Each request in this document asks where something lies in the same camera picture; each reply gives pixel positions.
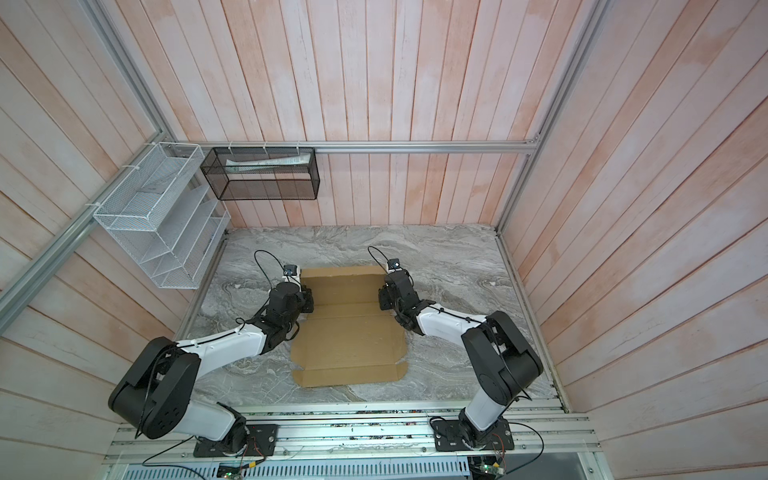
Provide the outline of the brown cardboard box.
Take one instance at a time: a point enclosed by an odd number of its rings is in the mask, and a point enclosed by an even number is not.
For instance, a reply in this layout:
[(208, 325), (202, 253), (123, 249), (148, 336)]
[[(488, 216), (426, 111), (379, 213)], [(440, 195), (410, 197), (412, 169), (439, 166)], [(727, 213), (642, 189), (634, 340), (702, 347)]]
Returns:
[(291, 345), (303, 388), (388, 383), (408, 371), (406, 331), (379, 306), (385, 273), (377, 266), (306, 269), (314, 311)]

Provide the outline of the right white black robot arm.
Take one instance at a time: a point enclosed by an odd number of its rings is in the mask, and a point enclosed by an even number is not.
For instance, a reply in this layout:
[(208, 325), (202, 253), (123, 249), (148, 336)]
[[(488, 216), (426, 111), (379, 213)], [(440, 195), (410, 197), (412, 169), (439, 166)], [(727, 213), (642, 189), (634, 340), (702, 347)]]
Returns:
[(461, 346), (470, 360), (479, 390), (456, 420), (429, 420), (435, 448), (450, 452), (512, 446), (503, 415), (520, 396), (528, 396), (526, 389), (544, 367), (511, 317), (502, 311), (470, 315), (422, 299), (402, 268), (387, 271), (379, 304), (406, 330)]

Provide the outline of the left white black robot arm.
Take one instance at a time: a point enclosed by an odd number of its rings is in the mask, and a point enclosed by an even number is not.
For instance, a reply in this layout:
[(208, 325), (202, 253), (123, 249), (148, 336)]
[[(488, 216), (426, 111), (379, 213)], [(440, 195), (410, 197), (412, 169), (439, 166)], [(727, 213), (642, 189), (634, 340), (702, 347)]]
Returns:
[(180, 342), (155, 338), (117, 383), (108, 407), (149, 439), (172, 432), (187, 434), (226, 456), (240, 455), (248, 444), (245, 417), (220, 402), (194, 400), (196, 382), (293, 338), (299, 316), (313, 309), (311, 290), (289, 279), (271, 288), (256, 314), (233, 329)]

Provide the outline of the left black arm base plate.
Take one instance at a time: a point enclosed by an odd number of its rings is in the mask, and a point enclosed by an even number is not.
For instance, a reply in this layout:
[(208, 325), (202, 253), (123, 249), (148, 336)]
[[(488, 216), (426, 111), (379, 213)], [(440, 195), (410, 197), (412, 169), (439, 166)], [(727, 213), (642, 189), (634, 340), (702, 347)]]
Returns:
[(235, 425), (222, 440), (199, 438), (193, 450), (195, 458), (257, 456), (274, 454), (279, 426), (277, 424)]

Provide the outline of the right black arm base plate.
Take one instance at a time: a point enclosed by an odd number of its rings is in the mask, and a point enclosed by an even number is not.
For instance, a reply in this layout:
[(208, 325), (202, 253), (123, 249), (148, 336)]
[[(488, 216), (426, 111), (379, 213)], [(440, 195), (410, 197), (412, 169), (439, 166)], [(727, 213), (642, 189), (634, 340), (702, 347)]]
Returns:
[(438, 452), (465, 450), (495, 450), (506, 452), (514, 449), (509, 423), (499, 418), (487, 430), (476, 430), (466, 419), (448, 420), (430, 417), (429, 426), (433, 431), (435, 449)]

